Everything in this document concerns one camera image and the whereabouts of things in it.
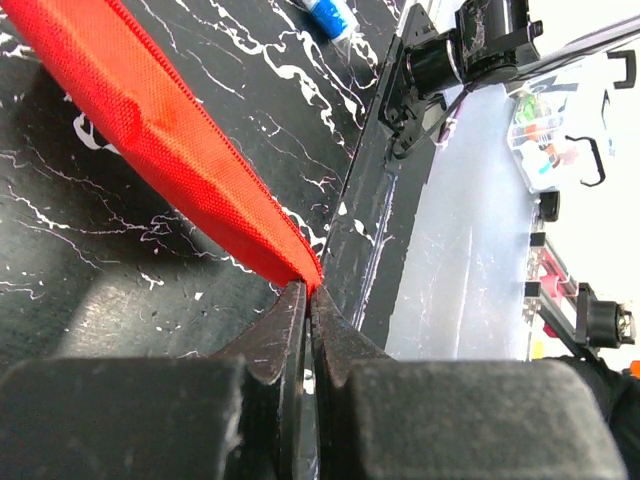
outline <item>orange object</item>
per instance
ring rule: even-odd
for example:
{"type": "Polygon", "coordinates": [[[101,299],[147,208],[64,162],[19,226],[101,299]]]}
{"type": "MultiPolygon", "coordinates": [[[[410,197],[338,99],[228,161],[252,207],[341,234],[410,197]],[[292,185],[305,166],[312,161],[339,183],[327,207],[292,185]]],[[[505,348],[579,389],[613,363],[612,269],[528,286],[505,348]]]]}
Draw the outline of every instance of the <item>orange object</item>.
{"type": "Polygon", "coordinates": [[[524,133],[529,140],[533,140],[534,142],[538,141],[538,126],[535,123],[527,125],[527,127],[524,129],[524,133]]]}
{"type": "Polygon", "coordinates": [[[240,262],[309,293],[299,229],[119,0],[1,0],[47,70],[131,166],[240,262]]]}
{"type": "Polygon", "coordinates": [[[633,362],[631,362],[629,371],[634,377],[640,378],[640,360],[634,360],[633,362]]]}

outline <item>translucent plastic box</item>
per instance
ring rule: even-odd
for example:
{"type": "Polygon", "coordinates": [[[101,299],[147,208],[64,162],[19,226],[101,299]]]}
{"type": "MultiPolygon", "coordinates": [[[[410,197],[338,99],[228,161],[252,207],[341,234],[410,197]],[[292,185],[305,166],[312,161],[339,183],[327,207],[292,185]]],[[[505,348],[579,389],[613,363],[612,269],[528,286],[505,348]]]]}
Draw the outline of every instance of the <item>translucent plastic box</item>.
{"type": "Polygon", "coordinates": [[[512,93],[516,106],[507,142],[531,192],[604,181],[614,154],[608,66],[606,55],[595,55],[512,93]]]}

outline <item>black bracket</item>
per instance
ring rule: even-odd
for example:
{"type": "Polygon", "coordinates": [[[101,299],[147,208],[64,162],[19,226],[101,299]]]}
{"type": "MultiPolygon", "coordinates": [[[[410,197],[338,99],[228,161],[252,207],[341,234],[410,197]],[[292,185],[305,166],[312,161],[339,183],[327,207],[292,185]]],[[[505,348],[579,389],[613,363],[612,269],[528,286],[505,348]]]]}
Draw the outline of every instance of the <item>black bracket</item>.
{"type": "Polygon", "coordinates": [[[576,342],[596,348],[635,344],[635,321],[622,305],[598,300],[588,283],[578,284],[576,342]]]}
{"type": "Polygon", "coordinates": [[[540,193],[539,217],[543,222],[557,222],[560,218],[560,192],[540,193]]]}
{"type": "Polygon", "coordinates": [[[607,52],[607,58],[610,60],[622,59],[626,64],[626,78],[613,83],[616,90],[625,90],[636,86],[636,76],[638,74],[638,66],[636,61],[635,50],[617,50],[607,52]]]}
{"type": "Polygon", "coordinates": [[[388,77],[380,80],[386,84],[380,86],[384,93],[379,119],[393,132],[394,155],[402,154],[417,141],[423,132],[422,121],[425,112],[432,105],[442,101],[441,95],[420,95],[406,74],[406,63],[411,50],[437,36],[438,33],[427,12],[417,4],[409,10],[402,34],[395,37],[391,44],[388,57],[390,65],[387,65],[390,73],[388,77]]]}

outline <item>white paint splatter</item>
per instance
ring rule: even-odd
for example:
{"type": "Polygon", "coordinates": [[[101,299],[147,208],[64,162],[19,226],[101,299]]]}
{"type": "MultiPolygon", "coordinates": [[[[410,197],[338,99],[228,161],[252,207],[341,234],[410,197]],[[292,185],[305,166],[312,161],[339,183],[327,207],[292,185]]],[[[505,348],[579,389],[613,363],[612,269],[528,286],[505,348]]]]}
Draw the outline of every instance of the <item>white paint splatter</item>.
{"type": "Polygon", "coordinates": [[[5,292],[9,292],[9,293],[13,293],[13,292],[24,292],[29,294],[29,299],[30,300],[38,300],[39,298],[44,297],[44,293],[36,293],[31,287],[30,283],[24,283],[24,284],[20,284],[20,283],[11,283],[11,282],[7,282],[7,281],[0,281],[0,285],[3,285],[4,288],[3,290],[5,292]]]}
{"type": "MultiPolygon", "coordinates": [[[[209,0],[209,4],[216,9],[220,19],[216,22],[210,22],[202,18],[198,18],[193,15],[193,18],[209,27],[212,27],[216,31],[219,31],[227,35],[233,42],[236,48],[242,51],[246,55],[261,56],[264,62],[273,70],[273,72],[280,78],[285,80],[292,80],[297,83],[300,93],[307,101],[307,103],[314,107],[320,108],[320,118],[327,126],[333,135],[334,141],[338,145],[344,147],[345,141],[340,132],[336,129],[336,124],[333,120],[333,106],[329,100],[320,91],[319,86],[312,80],[309,74],[298,65],[277,65],[274,59],[271,57],[272,52],[276,52],[278,55],[284,53],[287,50],[287,44],[282,41],[285,35],[295,35],[296,38],[302,43],[303,49],[306,53],[307,59],[312,64],[314,70],[329,80],[331,86],[343,97],[344,104],[349,112],[355,117],[355,112],[358,110],[364,111],[364,105],[361,100],[354,95],[347,86],[345,86],[340,80],[340,76],[331,71],[322,60],[322,53],[318,45],[313,41],[308,32],[300,31],[295,28],[294,22],[288,17],[288,15],[282,10],[282,8],[275,2],[269,1],[269,5],[273,12],[282,18],[290,31],[284,31],[279,35],[280,43],[266,43],[262,44],[256,40],[249,29],[245,27],[240,21],[234,18],[229,11],[214,0],[209,0]]],[[[369,65],[377,64],[377,57],[375,52],[364,39],[359,39],[354,43],[356,54],[365,58],[369,65]]]]}
{"type": "Polygon", "coordinates": [[[149,291],[153,290],[153,287],[158,285],[159,287],[164,285],[164,280],[154,280],[153,278],[151,278],[149,275],[147,275],[146,273],[142,273],[140,272],[140,276],[146,280],[147,282],[149,282],[149,291]]]}
{"type": "Polygon", "coordinates": [[[241,100],[244,100],[245,98],[242,96],[241,93],[236,92],[233,88],[225,85],[224,83],[222,83],[220,80],[218,80],[216,77],[214,77],[211,72],[209,72],[209,70],[207,70],[204,66],[204,63],[202,62],[202,59],[197,56],[195,53],[193,53],[191,50],[187,49],[187,53],[189,55],[191,55],[193,58],[196,59],[196,61],[200,64],[200,68],[201,70],[204,72],[204,74],[209,77],[209,80],[211,80],[213,83],[215,83],[216,85],[218,85],[219,87],[223,88],[224,90],[226,90],[229,93],[233,93],[234,95],[236,95],[238,98],[240,98],[241,100]]]}
{"type": "Polygon", "coordinates": [[[371,44],[367,42],[362,35],[355,35],[351,41],[352,47],[360,58],[367,61],[370,67],[378,65],[378,56],[371,47],[371,44]]]}
{"type": "Polygon", "coordinates": [[[89,131],[87,132],[84,129],[85,120],[86,120],[86,115],[84,113],[80,113],[80,115],[78,115],[73,120],[73,129],[75,130],[76,135],[78,136],[80,141],[84,143],[84,145],[91,150],[104,149],[104,150],[109,150],[110,152],[113,152],[117,155],[120,155],[120,152],[118,152],[118,149],[113,145],[111,145],[110,143],[107,143],[106,145],[98,145],[95,138],[93,137],[95,133],[93,122],[89,121],[89,131]]]}
{"type": "Polygon", "coordinates": [[[178,5],[180,5],[182,8],[184,8],[187,12],[190,12],[190,11],[191,11],[191,10],[189,10],[189,7],[187,7],[187,6],[185,5],[185,3],[184,3],[182,0],[176,0],[176,3],[177,3],[178,5]]]}
{"type": "Polygon", "coordinates": [[[307,395],[313,395],[316,391],[316,380],[313,378],[313,372],[307,368],[304,369],[304,379],[302,388],[307,395]]]}
{"type": "Polygon", "coordinates": [[[304,175],[300,175],[300,176],[305,182],[318,187],[322,193],[326,193],[324,189],[325,185],[331,186],[331,182],[335,181],[335,178],[333,177],[322,177],[320,181],[317,181],[317,180],[311,180],[310,178],[307,178],[304,175]]]}
{"type": "Polygon", "coordinates": [[[384,202],[384,204],[387,205],[387,207],[384,209],[382,213],[382,218],[380,222],[382,228],[378,228],[376,232],[376,240],[373,242],[373,246],[374,246],[373,255],[369,259],[369,265],[367,266],[367,271],[370,272],[370,274],[368,274],[365,278],[364,288],[362,292],[363,301],[360,307],[358,308],[358,311],[353,316],[353,326],[356,327],[356,329],[358,330],[362,328],[362,323],[364,322],[367,305],[369,304],[369,296],[371,295],[371,289],[373,288],[373,284],[378,275],[378,265],[380,264],[380,258],[382,257],[382,252],[387,242],[394,239],[393,235],[389,235],[388,237],[385,237],[385,234],[387,233],[387,226],[389,224],[389,218],[391,217],[391,211],[393,208],[393,199],[395,197],[395,191],[396,191],[396,181],[397,181],[397,177],[394,178],[387,200],[384,202]]]}
{"type": "Polygon", "coordinates": [[[309,240],[309,243],[311,244],[311,247],[313,248],[313,247],[316,247],[316,246],[321,246],[322,247],[321,251],[322,251],[324,249],[326,243],[327,243],[327,237],[318,237],[318,236],[316,236],[315,232],[311,229],[311,227],[309,225],[307,225],[307,223],[304,221],[304,219],[299,214],[297,214],[296,212],[294,212],[292,210],[289,210],[288,208],[284,207],[283,205],[280,205],[280,207],[282,208],[282,211],[284,213],[286,213],[289,217],[293,217],[296,220],[296,222],[298,222],[298,228],[300,228],[300,230],[302,231],[303,234],[305,232],[307,233],[307,238],[309,240]]]}
{"type": "Polygon", "coordinates": [[[356,227],[356,232],[358,232],[360,235],[362,235],[364,238],[366,238],[367,240],[369,240],[371,242],[371,245],[375,244],[375,241],[373,240],[373,238],[371,237],[371,235],[369,235],[368,233],[366,233],[366,230],[364,228],[364,223],[362,223],[360,220],[358,219],[354,219],[353,220],[353,224],[356,227]]]}
{"type": "MultiPolygon", "coordinates": [[[[4,45],[5,43],[10,41],[18,42],[18,39],[13,35],[9,35],[6,32],[0,33],[0,45],[4,45]]],[[[28,45],[23,45],[21,43],[18,43],[13,50],[11,51],[3,50],[2,52],[0,52],[0,55],[7,58],[17,57],[23,60],[36,60],[31,55],[25,55],[26,53],[33,53],[33,49],[28,45]]]]}
{"type": "Polygon", "coordinates": [[[188,357],[199,357],[200,354],[197,350],[191,350],[190,352],[185,353],[184,355],[180,355],[178,358],[188,358],[188,357]]]}

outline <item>red fabric strap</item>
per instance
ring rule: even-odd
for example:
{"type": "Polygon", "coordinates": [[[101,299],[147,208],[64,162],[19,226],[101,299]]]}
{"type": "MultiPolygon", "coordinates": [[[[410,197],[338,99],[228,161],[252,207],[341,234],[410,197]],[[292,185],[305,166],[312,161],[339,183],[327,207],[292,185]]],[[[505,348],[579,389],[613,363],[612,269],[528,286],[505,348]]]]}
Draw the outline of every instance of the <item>red fabric strap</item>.
{"type": "Polygon", "coordinates": [[[299,229],[119,0],[2,0],[47,70],[131,166],[247,267],[311,293],[299,229]]]}

